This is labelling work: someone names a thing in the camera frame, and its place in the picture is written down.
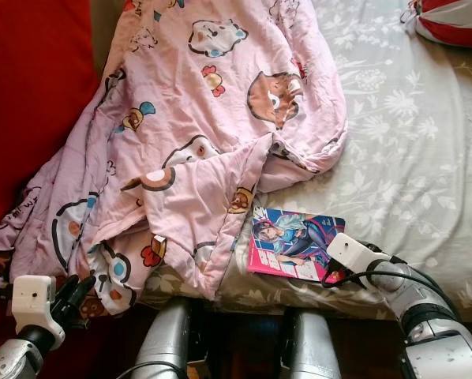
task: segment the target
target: magazine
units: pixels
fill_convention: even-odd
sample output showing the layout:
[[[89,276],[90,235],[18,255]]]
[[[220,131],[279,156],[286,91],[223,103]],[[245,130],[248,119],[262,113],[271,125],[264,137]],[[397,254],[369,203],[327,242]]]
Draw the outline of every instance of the magazine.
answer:
[[[255,207],[248,271],[320,282],[331,260],[327,247],[344,230],[339,217]],[[343,277],[333,272],[326,281]]]

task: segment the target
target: pink blanket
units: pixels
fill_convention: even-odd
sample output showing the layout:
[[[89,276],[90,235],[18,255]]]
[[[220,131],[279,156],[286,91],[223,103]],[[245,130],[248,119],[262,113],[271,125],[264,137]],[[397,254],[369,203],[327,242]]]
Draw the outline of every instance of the pink blanket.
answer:
[[[122,66],[0,224],[10,281],[94,275],[110,313],[134,304],[162,261],[214,299],[253,195],[331,168],[346,136],[310,1],[148,0],[126,12],[136,22]]]

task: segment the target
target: bed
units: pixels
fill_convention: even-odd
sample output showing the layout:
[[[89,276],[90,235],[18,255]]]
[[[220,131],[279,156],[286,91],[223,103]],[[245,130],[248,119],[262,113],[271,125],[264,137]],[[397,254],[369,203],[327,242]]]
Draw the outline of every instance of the bed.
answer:
[[[437,279],[472,321],[472,50],[417,37],[400,22],[399,0],[313,1],[347,99],[349,137],[323,175],[256,204],[343,217],[346,232],[398,254]],[[103,79],[119,66],[137,7],[121,15]],[[212,306],[281,313],[308,306],[354,317],[392,318],[380,297],[358,287],[250,274],[246,217]],[[172,268],[149,277],[140,302],[199,297]]]

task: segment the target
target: mattress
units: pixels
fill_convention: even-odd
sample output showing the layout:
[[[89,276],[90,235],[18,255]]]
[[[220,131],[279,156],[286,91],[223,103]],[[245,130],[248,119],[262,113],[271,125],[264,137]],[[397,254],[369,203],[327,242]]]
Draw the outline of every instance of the mattress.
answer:
[[[430,274],[472,321],[472,50],[431,43],[400,22],[407,0],[314,0],[347,98],[349,137],[334,169],[257,196],[269,208],[343,217],[346,233]],[[118,65],[130,22],[119,21],[105,72]],[[308,67],[304,68],[306,79]],[[280,313],[308,306],[392,318],[378,294],[246,271],[250,215],[214,307]],[[148,279],[140,301],[199,296],[172,268]]]

